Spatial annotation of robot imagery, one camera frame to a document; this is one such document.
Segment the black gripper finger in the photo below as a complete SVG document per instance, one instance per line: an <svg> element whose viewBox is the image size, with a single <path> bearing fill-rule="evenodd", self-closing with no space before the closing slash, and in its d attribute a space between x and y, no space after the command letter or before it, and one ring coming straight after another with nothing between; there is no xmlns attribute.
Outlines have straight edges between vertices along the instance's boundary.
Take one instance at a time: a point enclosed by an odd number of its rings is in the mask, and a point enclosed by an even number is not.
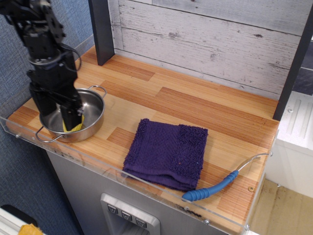
<svg viewBox="0 0 313 235"><path fill-rule="evenodd" d="M29 91L41 115L47 116L57 109L56 102L43 88L30 84Z"/></svg>
<svg viewBox="0 0 313 235"><path fill-rule="evenodd" d="M73 127L81 123L83 115L82 104L78 104L74 107L60 106L60 110L67 130L71 130Z"/></svg>

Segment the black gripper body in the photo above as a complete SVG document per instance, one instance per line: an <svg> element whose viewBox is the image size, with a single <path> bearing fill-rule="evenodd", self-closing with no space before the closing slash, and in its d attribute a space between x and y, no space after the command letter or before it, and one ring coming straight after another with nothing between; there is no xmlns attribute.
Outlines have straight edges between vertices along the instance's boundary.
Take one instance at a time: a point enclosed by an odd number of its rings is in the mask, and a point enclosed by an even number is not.
<svg viewBox="0 0 313 235"><path fill-rule="evenodd" d="M52 59L34 59L33 70L27 72L30 84L43 88L56 102L56 105L74 107L82 104L81 98L74 88L77 69L71 50L58 50Z"/></svg>

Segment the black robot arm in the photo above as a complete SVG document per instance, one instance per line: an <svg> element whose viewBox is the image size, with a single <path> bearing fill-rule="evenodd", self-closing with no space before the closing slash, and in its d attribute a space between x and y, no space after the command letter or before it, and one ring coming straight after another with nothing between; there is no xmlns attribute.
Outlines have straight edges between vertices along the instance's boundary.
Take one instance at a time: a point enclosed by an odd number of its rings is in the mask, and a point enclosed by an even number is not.
<svg viewBox="0 0 313 235"><path fill-rule="evenodd" d="M29 90L40 114L46 117L60 108L64 132L82 128L83 104L74 87L77 79L74 53L63 44L63 25L48 0L2 0L0 13L14 26L28 50L33 70Z"/></svg>

